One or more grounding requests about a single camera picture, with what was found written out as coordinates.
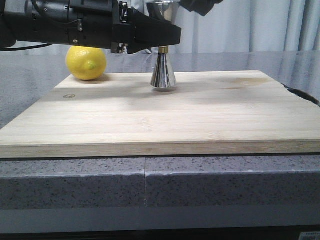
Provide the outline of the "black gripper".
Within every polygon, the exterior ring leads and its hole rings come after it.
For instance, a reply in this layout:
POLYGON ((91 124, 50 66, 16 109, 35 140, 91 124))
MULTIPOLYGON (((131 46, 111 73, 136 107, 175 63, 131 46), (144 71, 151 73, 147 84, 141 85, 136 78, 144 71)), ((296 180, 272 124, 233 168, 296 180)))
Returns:
MULTIPOLYGON (((215 5, 223 0, 181 0, 179 5, 189 12, 206 16, 215 5)), ((168 8, 149 6, 150 16, 132 8, 132 36, 127 46, 128 54, 135 54, 145 49, 178 45, 181 41, 182 29, 172 20, 175 14, 168 8)))
POLYGON ((4 49, 23 51, 17 42, 36 42, 34 48, 53 44, 109 49, 128 47, 131 6, 118 0, 6 0, 4 49))

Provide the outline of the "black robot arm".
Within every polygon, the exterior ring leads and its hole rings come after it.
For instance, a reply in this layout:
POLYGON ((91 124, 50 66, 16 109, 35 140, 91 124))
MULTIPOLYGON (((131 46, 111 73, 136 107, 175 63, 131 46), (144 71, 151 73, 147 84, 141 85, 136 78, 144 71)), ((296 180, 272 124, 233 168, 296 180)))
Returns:
POLYGON ((35 42, 135 54, 180 43, 182 30, 117 0, 2 0, 0 46, 35 42))

